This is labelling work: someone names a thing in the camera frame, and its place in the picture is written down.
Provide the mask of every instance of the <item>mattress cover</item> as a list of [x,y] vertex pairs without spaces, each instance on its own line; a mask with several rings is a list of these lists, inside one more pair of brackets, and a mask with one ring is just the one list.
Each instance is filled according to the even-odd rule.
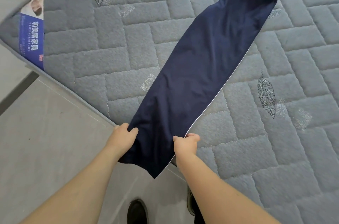
[[[45,0],[45,74],[130,122],[176,42],[217,1]],[[278,0],[190,130],[197,155],[282,223],[339,221],[338,21],[339,0]],[[0,26],[13,53],[18,26],[18,15]]]

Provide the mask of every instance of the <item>navy blue fabric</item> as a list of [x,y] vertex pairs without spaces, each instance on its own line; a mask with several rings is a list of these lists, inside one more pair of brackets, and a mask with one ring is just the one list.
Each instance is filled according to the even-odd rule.
[[156,178],[245,56],[277,0],[219,0],[199,14],[177,43],[134,115],[139,129],[119,160]]

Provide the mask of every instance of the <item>left hand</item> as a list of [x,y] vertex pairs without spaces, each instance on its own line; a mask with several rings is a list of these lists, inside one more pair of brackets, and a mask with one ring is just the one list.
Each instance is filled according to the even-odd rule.
[[128,126],[127,123],[115,126],[105,146],[116,153],[119,159],[132,147],[139,132],[138,128],[127,131]]

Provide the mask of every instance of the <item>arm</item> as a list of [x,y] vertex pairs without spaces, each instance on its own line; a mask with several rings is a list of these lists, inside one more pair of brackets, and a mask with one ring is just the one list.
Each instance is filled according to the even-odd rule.
[[175,136],[177,165],[207,224],[211,223],[279,223],[260,206],[218,177],[196,156],[200,137]]
[[21,224],[95,224],[114,166],[133,145],[138,129],[114,127],[104,149],[70,182],[33,211]]

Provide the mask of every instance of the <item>right hand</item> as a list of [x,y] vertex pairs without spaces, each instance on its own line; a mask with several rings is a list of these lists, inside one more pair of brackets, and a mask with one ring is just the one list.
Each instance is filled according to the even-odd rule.
[[195,155],[197,153],[198,141],[200,136],[189,133],[185,138],[180,136],[173,136],[174,152],[177,156],[177,165],[180,168],[180,161],[183,157]]

